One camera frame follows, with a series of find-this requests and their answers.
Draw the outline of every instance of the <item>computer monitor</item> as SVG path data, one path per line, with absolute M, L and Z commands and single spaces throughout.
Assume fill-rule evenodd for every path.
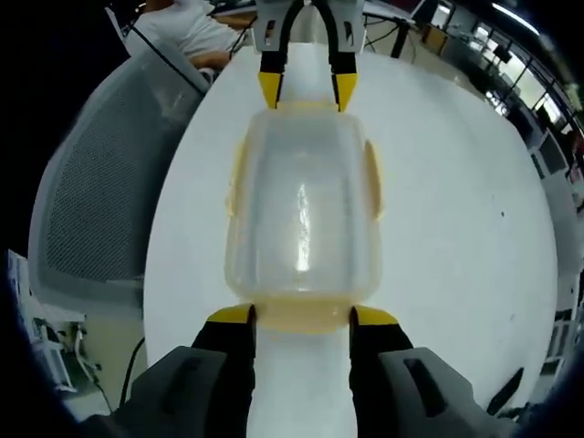
M 503 46 L 497 46 L 493 54 L 501 59 L 502 62 L 507 63 L 511 60 L 511 53 Z
M 547 178 L 554 173 L 568 170 L 566 158 L 550 130 L 546 130 L 542 136 L 539 146 L 532 154 L 532 160 L 534 160 L 534 164 L 538 168 L 537 172 L 541 179 Z

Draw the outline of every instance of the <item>mesh office chair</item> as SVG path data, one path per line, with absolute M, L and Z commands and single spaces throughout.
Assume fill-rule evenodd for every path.
M 173 47 L 158 49 L 202 92 Z M 141 318 L 151 223 L 172 156 L 203 98 L 152 50 L 91 94 L 39 185 L 28 241 L 32 291 L 86 314 Z

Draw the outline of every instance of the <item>desk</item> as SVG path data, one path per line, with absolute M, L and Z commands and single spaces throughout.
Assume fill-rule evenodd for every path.
M 327 53 L 290 45 L 282 100 L 333 101 Z M 546 196 L 526 147 L 510 123 L 453 83 L 373 53 L 357 63 L 347 112 L 376 146 L 385 203 L 381 286 L 366 304 L 390 311 L 414 345 L 462 373 L 483 406 L 525 367 L 513 399 L 522 405 L 546 356 L 558 281 Z M 190 345 L 211 313 L 237 302 L 224 281 L 225 198 L 237 145 L 266 107 L 258 70 L 259 56 L 242 48 L 194 115 L 162 188 L 145 273 L 151 365 Z M 346 350 L 342 339 L 331 342 Z M 301 355 L 295 348 L 292 359 Z M 310 348 L 319 360 L 322 349 Z M 260 356 L 258 347 L 256 366 Z M 328 363 L 323 379 L 336 366 Z M 284 379 L 305 384 L 295 371 Z M 263 378 L 256 373 L 257 386 Z M 342 409 L 351 408 L 349 394 Z M 327 421 L 349 418 L 340 409 Z
M 243 14 L 245 12 L 254 12 L 257 9 L 256 2 L 250 0 L 241 0 L 237 2 L 235 6 L 220 6 L 215 10 L 217 12 L 213 12 L 214 16 L 233 16 L 237 14 Z M 365 16 L 374 16 L 377 18 L 385 18 L 388 20 L 398 19 L 404 20 L 413 24 L 413 20 L 409 15 L 403 15 L 396 11 L 390 5 L 380 3 L 380 2 L 371 2 L 366 1 L 365 5 L 363 5 L 363 14 Z

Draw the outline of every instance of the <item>person's arm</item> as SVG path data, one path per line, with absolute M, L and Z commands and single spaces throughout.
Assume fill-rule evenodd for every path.
M 243 13 L 233 16 L 211 16 L 222 25 L 228 25 L 235 30 L 244 30 L 250 26 L 252 21 L 256 18 L 256 13 Z
M 209 52 L 190 57 L 189 61 L 197 69 L 212 68 L 213 70 L 222 70 L 229 62 L 229 53 L 220 51 Z

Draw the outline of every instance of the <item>plastic container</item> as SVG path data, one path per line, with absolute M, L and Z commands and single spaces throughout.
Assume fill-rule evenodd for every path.
M 377 288 L 381 201 L 368 147 L 357 118 L 331 107 L 252 119 L 232 180 L 225 278 L 265 325 L 331 330 Z

